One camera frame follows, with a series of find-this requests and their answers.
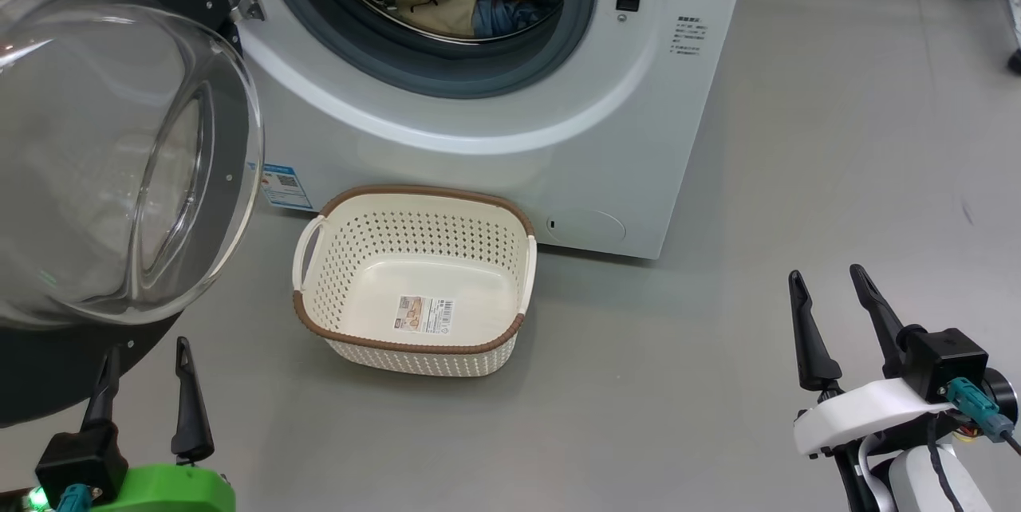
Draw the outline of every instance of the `label on basket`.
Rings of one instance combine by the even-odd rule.
[[[447,334],[453,320],[453,300],[431,296],[401,296],[393,328],[407,332]]]

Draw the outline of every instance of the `floor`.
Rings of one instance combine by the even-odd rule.
[[[881,377],[847,266],[901,318],[957,326],[1021,382],[1021,79],[998,0],[739,0],[663,258],[549,250],[507,365],[478,380],[349,364],[290,305],[304,222],[262,207],[172,334],[190,337],[239,509],[842,510],[794,453],[786,274],[801,269],[845,388]],[[168,461],[173,341],[126,375],[135,464]],[[33,482],[82,408],[0,433]],[[959,454],[994,509],[1021,461]]]

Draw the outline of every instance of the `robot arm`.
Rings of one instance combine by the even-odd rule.
[[[812,316],[808,287],[800,273],[792,272],[798,380],[806,390],[820,392],[818,406],[800,411],[794,421],[798,453],[834,460],[852,512],[988,511],[953,449],[937,441],[961,429],[1016,446],[1013,387],[960,330],[905,327],[864,268],[852,266],[850,275],[872,318],[886,378],[842,391],[840,366]],[[900,454],[870,468],[868,457],[891,453]]]

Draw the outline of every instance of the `white plastic basket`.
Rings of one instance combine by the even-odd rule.
[[[294,310],[354,363],[485,376],[506,363],[535,279],[535,232],[497,197],[360,187],[336,197],[294,253]]]

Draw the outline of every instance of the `basket bottom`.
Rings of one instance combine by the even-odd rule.
[[[505,269],[442,255],[376,257],[355,275],[349,294],[340,332],[404,344],[484,344],[518,314],[518,285]],[[414,314],[415,327],[409,302],[423,309]]]

